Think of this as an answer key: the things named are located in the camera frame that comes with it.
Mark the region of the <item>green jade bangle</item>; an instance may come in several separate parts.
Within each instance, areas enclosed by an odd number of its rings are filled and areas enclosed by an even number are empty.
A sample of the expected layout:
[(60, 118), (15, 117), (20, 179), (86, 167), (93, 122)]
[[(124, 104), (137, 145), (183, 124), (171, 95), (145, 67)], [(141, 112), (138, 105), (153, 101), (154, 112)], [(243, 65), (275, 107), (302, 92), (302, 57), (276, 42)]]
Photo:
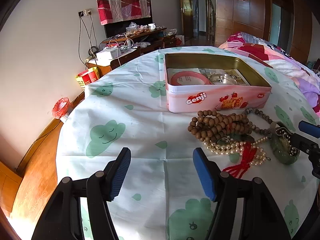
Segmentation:
[(284, 164), (291, 165), (295, 163), (299, 157), (300, 150), (293, 147), (289, 139), (284, 136), (273, 134), (270, 140), (271, 149), (276, 159)]

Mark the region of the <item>pink Genji tin box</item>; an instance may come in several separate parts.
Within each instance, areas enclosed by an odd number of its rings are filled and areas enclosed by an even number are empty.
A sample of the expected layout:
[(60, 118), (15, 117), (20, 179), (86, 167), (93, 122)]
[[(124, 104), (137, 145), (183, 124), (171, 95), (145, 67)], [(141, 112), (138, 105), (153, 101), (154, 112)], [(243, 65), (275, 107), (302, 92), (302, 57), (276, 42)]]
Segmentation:
[[(167, 53), (164, 55), (167, 108), (172, 113), (199, 110), (238, 110), (264, 107), (271, 85), (251, 65), (236, 56), (200, 53)], [(235, 69), (249, 85), (187, 85), (168, 83), (167, 69)]]

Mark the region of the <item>silver wrist watch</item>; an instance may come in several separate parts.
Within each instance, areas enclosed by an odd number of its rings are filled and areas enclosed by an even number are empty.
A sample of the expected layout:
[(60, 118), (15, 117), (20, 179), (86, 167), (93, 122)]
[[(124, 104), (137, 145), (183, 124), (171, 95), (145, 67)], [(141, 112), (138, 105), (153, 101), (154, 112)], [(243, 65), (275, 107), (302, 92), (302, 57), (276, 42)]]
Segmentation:
[(228, 74), (211, 74), (209, 77), (209, 81), (214, 85), (238, 85), (236, 79)]

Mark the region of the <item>pink patchwork quilt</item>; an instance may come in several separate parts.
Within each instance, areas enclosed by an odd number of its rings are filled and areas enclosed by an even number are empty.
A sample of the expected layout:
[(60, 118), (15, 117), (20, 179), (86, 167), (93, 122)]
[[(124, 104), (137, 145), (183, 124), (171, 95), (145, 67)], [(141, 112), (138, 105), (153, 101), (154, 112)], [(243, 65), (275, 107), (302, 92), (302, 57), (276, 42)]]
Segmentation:
[(219, 48), (254, 59), (291, 78), (319, 115), (319, 77), (280, 47), (248, 33), (238, 32)]

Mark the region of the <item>bin with red bag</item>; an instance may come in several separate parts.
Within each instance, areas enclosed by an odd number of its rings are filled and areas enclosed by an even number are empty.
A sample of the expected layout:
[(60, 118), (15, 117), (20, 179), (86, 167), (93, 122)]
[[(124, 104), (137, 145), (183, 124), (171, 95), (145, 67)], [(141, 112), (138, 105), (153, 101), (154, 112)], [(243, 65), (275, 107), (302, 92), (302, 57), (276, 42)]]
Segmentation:
[(59, 119), (65, 123), (73, 110), (73, 105), (70, 102), (69, 98), (61, 98), (58, 100), (53, 109), (52, 116), (56, 119)]

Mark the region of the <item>wooden wardrobe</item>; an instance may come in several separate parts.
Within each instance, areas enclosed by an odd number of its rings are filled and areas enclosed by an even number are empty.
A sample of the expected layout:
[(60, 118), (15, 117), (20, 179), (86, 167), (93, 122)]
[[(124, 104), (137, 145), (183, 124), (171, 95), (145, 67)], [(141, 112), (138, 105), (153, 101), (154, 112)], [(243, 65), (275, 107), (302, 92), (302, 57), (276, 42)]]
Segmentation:
[[(311, 9), (304, 0), (293, 2), (293, 36), (289, 42), (290, 56), (306, 64), (312, 37)], [(215, 46), (243, 31), (268, 39), (271, 33), (272, 0), (216, 0)]]

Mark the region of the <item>pink bangle in tin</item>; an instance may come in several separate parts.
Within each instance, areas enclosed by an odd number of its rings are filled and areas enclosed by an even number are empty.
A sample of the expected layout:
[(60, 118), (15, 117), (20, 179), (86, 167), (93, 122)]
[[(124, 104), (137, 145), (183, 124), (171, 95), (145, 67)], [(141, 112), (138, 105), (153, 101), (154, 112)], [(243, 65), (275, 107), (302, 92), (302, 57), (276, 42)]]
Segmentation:
[(174, 86), (184, 85), (211, 85), (212, 83), (207, 77), (201, 73), (192, 71), (182, 71), (174, 74), (171, 77), (171, 84)]

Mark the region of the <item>red yellow carton box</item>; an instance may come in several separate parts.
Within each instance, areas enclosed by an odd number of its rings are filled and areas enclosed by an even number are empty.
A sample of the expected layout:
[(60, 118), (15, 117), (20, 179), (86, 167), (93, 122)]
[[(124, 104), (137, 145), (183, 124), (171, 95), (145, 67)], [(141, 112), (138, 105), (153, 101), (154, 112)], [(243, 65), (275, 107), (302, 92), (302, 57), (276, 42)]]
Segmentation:
[(85, 86), (100, 79), (99, 69), (97, 67), (89, 68), (75, 77), (80, 87), (85, 90)]

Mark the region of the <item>white box on cabinet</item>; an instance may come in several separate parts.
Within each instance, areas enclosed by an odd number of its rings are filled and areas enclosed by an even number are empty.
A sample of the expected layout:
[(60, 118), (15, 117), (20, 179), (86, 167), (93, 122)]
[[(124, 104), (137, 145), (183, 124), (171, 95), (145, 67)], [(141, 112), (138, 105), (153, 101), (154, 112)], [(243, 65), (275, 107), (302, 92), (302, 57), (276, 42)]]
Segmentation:
[(118, 47), (104, 48), (102, 51), (96, 53), (99, 61), (112, 61), (121, 56), (121, 51)]

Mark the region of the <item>wooden TV cabinet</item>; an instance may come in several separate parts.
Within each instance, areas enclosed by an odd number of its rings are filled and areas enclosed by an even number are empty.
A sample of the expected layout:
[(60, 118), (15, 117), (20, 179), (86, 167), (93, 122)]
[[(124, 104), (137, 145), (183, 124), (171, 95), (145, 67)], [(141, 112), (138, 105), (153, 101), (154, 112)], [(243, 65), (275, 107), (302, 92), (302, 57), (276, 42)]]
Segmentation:
[(101, 76), (140, 57), (141, 55), (164, 48), (173, 48), (178, 44), (176, 31), (166, 33), (166, 28), (156, 28), (137, 32), (121, 38), (108, 38), (101, 42), (102, 49), (111, 50), (111, 55), (103, 59), (92, 56), (86, 63), (87, 68), (97, 67)]

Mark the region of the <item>white mug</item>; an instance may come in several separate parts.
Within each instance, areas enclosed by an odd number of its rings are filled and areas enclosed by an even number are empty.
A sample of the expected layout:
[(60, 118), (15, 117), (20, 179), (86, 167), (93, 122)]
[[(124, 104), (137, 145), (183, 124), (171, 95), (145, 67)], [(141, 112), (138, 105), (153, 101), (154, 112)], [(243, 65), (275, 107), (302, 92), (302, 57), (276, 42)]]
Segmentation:
[(155, 30), (156, 29), (156, 24), (155, 23), (150, 23), (150, 24), (148, 24), (148, 26), (149, 26), (150, 30)]

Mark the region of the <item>wooden door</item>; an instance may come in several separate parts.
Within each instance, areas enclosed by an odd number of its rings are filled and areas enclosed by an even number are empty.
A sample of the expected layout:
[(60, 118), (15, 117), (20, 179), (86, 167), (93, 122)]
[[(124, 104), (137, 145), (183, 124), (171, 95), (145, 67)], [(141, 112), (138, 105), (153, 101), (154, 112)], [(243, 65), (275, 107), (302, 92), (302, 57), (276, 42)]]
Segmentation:
[(181, 25), (184, 40), (193, 38), (193, 7), (192, 0), (180, 0)]

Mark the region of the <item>black television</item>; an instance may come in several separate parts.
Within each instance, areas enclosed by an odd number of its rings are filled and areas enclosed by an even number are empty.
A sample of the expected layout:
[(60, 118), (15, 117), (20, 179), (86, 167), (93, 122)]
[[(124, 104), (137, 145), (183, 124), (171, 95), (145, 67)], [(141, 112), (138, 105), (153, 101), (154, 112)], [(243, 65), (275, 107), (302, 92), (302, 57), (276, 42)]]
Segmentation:
[(141, 18), (136, 20), (130, 20), (130, 21), (123, 21), (123, 22), (117, 22), (117, 23), (110, 23), (103, 25), (105, 35), (107, 38), (114, 37), (118, 34), (123, 34), (127, 31), (127, 28), (130, 27), (130, 24), (132, 23), (134, 26), (141, 26), (141, 25), (148, 25), (153, 22), (152, 13), (150, 18)]

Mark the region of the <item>red patchwork cloth cover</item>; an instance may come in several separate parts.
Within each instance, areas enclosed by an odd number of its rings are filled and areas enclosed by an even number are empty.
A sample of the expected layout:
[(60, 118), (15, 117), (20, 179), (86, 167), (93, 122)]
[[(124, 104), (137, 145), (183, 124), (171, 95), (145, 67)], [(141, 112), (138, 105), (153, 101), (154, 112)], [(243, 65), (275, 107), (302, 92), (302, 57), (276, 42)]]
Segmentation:
[(100, 24), (151, 17), (151, 0), (97, 0)]

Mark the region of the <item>wall power socket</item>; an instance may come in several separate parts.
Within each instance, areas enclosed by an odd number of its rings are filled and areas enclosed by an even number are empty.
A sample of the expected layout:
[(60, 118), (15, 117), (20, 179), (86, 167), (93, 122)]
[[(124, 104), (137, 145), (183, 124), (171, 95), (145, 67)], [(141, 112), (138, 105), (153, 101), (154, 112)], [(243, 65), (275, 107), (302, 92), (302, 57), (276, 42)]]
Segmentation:
[(91, 9), (85, 9), (85, 10), (78, 12), (79, 17), (91, 16), (91, 14), (92, 14)]

